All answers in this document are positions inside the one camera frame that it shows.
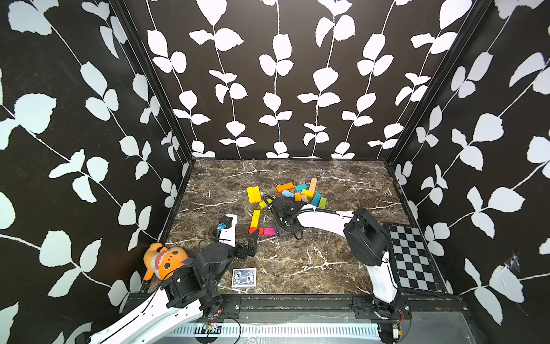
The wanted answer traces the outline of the red block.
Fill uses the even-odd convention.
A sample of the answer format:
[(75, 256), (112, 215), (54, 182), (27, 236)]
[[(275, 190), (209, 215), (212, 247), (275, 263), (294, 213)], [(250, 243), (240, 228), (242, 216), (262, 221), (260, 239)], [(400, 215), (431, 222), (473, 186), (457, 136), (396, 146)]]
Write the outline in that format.
[(251, 227), (249, 229), (249, 233), (250, 234), (253, 234), (253, 233), (257, 233), (259, 236), (263, 236), (264, 235), (264, 229), (263, 228), (257, 228), (257, 227)]

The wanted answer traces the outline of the magenta block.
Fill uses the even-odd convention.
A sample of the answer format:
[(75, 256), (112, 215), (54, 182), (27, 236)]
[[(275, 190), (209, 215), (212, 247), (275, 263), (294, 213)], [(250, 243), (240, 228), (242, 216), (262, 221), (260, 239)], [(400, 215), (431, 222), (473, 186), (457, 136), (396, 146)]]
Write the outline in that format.
[(269, 236), (269, 237), (272, 237), (272, 236), (276, 236), (277, 235), (277, 231), (275, 228), (265, 228), (264, 229), (264, 236)]

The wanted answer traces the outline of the yellow long block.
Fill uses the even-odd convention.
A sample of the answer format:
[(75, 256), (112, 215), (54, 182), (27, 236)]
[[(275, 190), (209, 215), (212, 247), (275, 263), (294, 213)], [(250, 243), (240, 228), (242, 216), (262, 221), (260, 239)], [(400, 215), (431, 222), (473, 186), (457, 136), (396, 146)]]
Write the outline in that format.
[(259, 227), (259, 219), (261, 216), (261, 211), (256, 209), (253, 212), (252, 220), (250, 223), (250, 228), (258, 228)]

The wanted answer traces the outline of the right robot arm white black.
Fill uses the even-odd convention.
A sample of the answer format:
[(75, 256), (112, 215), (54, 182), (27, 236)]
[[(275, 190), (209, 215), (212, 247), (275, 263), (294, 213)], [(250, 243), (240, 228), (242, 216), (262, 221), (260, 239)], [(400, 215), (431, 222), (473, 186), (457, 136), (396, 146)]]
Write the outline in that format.
[(274, 215), (279, 237), (310, 228), (345, 238), (354, 257), (368, 267), (373, 305), (379, 309), (395, 306), (399, 289), (390, 266), (391, 237), (367, 209), (335, 211), (284, 196), (265, 195), (262, 201)]

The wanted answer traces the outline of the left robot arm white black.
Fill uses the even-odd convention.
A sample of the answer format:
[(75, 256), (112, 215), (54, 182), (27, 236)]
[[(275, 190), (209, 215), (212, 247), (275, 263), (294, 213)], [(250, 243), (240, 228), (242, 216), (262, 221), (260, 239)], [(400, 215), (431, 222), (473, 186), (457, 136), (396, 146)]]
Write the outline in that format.
[(259, 230), (244, 244), (212, 242), (196, 258), (169, 275), (147, 300), (86, 343), (154, 343), (184, 323), (221, 314), (218, 283), (236, 259), (253, 257)]

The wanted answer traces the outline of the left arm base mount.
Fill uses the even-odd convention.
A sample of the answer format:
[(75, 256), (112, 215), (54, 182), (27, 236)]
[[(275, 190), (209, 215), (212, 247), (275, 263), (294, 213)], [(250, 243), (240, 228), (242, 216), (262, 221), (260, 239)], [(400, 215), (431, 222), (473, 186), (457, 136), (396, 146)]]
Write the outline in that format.
[(203, 305), (203, 317), (209, 320), (217, 318), (238, 318), (241, 309), (241, 297), (238, 295), (219, 295), (206, 298)]

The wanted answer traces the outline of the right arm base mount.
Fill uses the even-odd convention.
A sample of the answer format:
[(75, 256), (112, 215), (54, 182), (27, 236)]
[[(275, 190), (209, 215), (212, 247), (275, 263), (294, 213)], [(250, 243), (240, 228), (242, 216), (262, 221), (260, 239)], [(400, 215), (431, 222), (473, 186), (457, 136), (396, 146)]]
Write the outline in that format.
[(408, 299), (400, 294), (388, 303), (378, 300), (373, 295), (356, 295), (352, 297), (351, 309), (359, 320), (388, 323), (411, 319), (411, 306)]

